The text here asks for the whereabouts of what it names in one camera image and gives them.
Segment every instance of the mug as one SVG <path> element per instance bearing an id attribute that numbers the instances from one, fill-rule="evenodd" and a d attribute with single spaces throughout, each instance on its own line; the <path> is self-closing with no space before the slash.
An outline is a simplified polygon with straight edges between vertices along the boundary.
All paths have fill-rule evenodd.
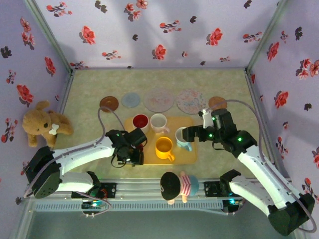
<path id="1" fill-rule="evenodd" d="M 134 129 L 140 128 L 144 134 L 146 134 L 150 129 L 149 118 L 144 114 L 134 116 L 132 123 Z"/>
<path id="2" fill-rule="evenodd" d="M 160 159 L 169 159 L 171 162 L 175 160 L 175 156 L 172 153 L 173 142 L 170 138 L 160 137 L 156 141 L 155 153 Z"/>
<path id="3" fill-rule="evenodd" d="M 186 142 L 182 137 L 182 130 L 186 127 L 181 127 L 178 130 L 176 130 L 175 138 L 177 142 L 177 146 L 180 148 L 185 148 L 187 151 L 191 152 L 193 149 L 191 147 L 190 142 Z"/>
<path id="4" fill-rule="evenodd" d="M 155 114 L 150 119 L 151 127 L 155 133 L 169 133 L 169 128 L 166 127 L 167 119 L 162 114 Z"/>

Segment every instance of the light blue mug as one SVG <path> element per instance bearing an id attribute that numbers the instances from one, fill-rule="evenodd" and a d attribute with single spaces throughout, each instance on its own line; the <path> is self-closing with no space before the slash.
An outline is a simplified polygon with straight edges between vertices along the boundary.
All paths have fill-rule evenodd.
<path id="1" fill-rule="evenodd" d="M 181 127 L 178 130 L 176 130 L 176 133 L 175 133 L 176 143 L 178 147 L 184 148 L 187 151 L 191 152 L 193 148 L 191 147 L 190 142 L 186 142 L 182 137 L 182 130 L 185 128 L 186 127 Z"/>

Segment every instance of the striped shirt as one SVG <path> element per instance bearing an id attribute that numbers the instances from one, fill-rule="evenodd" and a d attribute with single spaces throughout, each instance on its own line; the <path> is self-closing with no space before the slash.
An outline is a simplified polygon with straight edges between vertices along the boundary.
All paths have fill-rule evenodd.
<path id="1" fill-rule="evenodd" d="M 190 188 L 191 188 L 190 179 L 187 175 L 181 176 L 181 179 L 183 181 L 183 186 L 181 188 L 180 194 L 188 196 L 190 194 Z"/>

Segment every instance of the brown teddy bear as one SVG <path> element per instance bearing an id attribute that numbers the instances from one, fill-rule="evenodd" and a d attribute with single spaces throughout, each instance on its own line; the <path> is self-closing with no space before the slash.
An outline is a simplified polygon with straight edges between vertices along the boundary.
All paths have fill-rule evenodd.
<path id="1" fill-rule="evenodd" d="M 43 109 L 50 105 L 49 101 L 40 101 L 35 109 L 29 110 L 23 117 L 22 127 L 28 135 L 30 147 L 37 146 L 37 135 L 42 135 L 46 143 L 53 148 L 58 133 L 71 135 L 73 128 L 69 119 L 54 111 L 45 112 Z"/>

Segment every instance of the red mug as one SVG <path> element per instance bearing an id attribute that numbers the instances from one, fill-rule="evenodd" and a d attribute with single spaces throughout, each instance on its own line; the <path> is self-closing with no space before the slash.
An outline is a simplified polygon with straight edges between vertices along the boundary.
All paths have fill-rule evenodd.
<path id="1" fill-rule="evenodd" d="M 150 129 L 149 118 L 144 114 L 139 114 L 133 117 L 133 127 L 134 129 L 140 128 L 144 134 L 146 134 Z"/>

